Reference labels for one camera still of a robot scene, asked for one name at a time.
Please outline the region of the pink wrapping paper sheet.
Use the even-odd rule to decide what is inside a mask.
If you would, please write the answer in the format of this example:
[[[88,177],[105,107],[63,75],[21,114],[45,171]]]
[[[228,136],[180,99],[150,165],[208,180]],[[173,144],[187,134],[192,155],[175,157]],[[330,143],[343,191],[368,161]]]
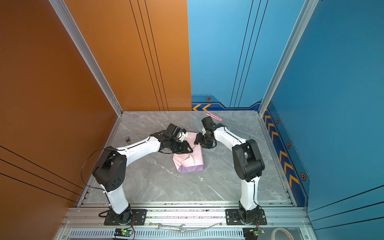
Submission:
[[[192,153],[189,154],[174,154],[173,161],[176,169],[180,173],[191,173],[203,171],[204,160],[202,155],[202,147],[200,144],[195,144],[197,133],[188,133],[185,140],[192,148]]]

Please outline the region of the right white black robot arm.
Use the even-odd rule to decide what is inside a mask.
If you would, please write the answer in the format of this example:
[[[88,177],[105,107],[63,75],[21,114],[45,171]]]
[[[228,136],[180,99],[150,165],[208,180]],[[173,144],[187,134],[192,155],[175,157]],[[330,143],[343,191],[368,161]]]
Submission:
[[[239,215],[245,225],[266,225],[265,211],[258,202],[258,185],[265,170],[265,163],[255,140],[243,139],[232,133],[228,127],[218,124],[198,133],[196,144],[212,149],[220,142],[232,150],[234,169],[241,179]]]

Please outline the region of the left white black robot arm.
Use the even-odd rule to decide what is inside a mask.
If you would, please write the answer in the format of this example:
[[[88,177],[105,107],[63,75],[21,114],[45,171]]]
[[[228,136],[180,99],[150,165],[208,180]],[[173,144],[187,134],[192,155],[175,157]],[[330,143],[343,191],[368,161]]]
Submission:
[[[186,140],[180,141],[154,136],[126,147],[113,148],[109,146],[103,149],[92,175],[107,197],[109,202],[108,214],[114,218],[117,224],[129,225],[133,218],[131,205],[122,187],[127,166],[149,154],[162,152],[164,149],[170,150],[171,154],[179,155],[193,152]]]

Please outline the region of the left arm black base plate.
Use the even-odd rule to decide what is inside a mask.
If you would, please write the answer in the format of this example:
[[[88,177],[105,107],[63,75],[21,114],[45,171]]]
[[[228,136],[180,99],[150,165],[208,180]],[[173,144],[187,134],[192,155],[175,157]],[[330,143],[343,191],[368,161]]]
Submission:
[[[147,218],[146,209],[127,209],[121,214],[116,214],[109,209],[105,217],[105,226],[143,226]]]

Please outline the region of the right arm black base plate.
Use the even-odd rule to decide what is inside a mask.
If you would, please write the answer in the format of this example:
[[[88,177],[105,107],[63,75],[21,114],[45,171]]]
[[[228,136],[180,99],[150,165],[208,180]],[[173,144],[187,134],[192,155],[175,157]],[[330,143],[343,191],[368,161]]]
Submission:
[[[251,211],[243,209],[226,209],[227,225],[259,225],[266,226],[268,224],[265,211],[262,208],[255,208]]]

